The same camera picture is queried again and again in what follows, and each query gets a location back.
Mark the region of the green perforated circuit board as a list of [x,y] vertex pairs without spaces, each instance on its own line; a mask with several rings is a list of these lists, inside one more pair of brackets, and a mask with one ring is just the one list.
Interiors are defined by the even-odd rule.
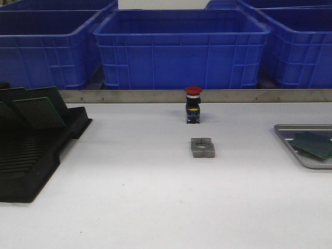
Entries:
[[311,159],[314,159],[314,160],[318,160],[318,161],[325,161],[327,160],[326,158],[321,158],[321,157],[318,157],[314,154],[311,154],[305,150],[302,150],[300,148],[297,148],[295,146],[292,146],[292,148],[294,149],[294,151],[299,155],[299,156],[303,156],[303,157],[307,157],[307,158],[311,158]]

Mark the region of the green circuit board rear left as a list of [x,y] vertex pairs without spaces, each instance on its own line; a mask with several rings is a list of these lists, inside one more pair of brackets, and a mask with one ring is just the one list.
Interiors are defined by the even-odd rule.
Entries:
[[11,88],[11,89],[2,89],[1,93],[1,102],[4,102],[10,109],[17,111],[17,107],[14,104],[15,100],[24,100],[28,99],[28,92],[24,88]]

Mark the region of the blue plastic crate right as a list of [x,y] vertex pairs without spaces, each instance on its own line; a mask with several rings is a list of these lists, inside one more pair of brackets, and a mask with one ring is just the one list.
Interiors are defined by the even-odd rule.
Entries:
[[265,8],[261,67],[278,88],[331,88],[331,8]]

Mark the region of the silver metal tray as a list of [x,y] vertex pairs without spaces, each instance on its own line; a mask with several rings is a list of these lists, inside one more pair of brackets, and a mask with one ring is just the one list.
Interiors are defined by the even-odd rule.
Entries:
[[303,133],[306,131],[316,133],[318,135],[328,136],[331,139],[331,125],[330,124],[276,124],[274,130],[278,137],[283,141],[285,146],[293,153],[295,158],[309,169],[315,170],[331,170],[331,157],[325,161],[318,161],[311,158],[299,156],[292,145],[289,143],[295,138],[296,133]]

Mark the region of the blue plastic crate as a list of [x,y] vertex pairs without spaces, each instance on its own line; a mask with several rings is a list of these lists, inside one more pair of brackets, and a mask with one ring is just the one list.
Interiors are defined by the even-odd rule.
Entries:
[[331,88],[331,8],[265,8],[261,67],[278,88]]
[[118,10],[94,34],[107,89],[251,89],[269,30],[238,9]]
[[95,10],[1,11],[1,81],[83,89],[101,65]]

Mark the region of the blue crate back right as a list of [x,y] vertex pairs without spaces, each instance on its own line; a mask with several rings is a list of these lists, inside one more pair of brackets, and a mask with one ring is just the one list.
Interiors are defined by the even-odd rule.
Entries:
[[296,8],[296,7],[330,7],[331,1],[322,0],[253,0],[253,1],[209,1],[206,5],[206,9],[234,9],[234,8],[243,8],[243,9],[262,9],[262,8]]

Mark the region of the green circuit board front edge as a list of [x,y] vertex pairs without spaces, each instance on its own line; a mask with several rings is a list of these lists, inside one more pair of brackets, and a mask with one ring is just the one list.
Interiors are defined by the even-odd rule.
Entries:
[[331,156],[331,139],[328,136],[306,131],[296,133],[295,138],[289,143],[296,148],[322,159]]

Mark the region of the blue plastic crate left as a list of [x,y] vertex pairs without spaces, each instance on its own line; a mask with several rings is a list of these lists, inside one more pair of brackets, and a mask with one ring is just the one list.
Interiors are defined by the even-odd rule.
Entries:
[[1,81],[83,89],[101,65],[95,10],[1,11]]

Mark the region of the red emergency stop button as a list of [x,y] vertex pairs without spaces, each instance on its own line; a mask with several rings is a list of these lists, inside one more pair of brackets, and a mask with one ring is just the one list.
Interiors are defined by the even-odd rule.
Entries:
[[196,124],[200,123],[200,93],[202,88],[198,86],[186,87],[186,123]]

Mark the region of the grey metal clamp block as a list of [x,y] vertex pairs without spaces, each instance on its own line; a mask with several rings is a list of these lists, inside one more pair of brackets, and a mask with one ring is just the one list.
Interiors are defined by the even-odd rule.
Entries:
[[190,141],[191,152],[194,158],[214,158],[215,148],[212,139],[208,137],[195,137]]

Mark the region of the metal table edge rail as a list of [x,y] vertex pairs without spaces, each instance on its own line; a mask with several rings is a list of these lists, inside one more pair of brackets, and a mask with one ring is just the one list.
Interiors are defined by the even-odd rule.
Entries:
[[[61,90],[65,103],[185,103],[183,90]],[[331,102],[331,89],[204,90],[202,103]]]

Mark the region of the black slotted board rack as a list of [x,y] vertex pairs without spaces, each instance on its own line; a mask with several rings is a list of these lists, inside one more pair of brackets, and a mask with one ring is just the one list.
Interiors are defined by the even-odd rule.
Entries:
[[32,202],[60,165],[68,142],[91,119],[84,107],[68,108],[63,128],[33,129],[23,115],[1,102],[1,202]]

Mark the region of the green circuit board middle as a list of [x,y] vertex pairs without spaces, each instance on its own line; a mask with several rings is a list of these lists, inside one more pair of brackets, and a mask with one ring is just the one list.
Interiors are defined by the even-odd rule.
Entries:
[[13,104],[33,129],[66,127],[63,119],[47,97],[14,100]]

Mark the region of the blue crate back left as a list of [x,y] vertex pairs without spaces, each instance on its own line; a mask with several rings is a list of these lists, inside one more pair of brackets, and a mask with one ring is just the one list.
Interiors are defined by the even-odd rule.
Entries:
[[105,10],[118,6],[118,1],[15,1],[1,6],[1,11],[20,10]]

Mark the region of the blue plastic crate centre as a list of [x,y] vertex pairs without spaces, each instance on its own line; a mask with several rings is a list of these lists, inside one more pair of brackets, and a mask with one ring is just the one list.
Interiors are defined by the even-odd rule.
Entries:
[[94,34],[107,89],[251,89],[269,30],[238,9],[118,10]]

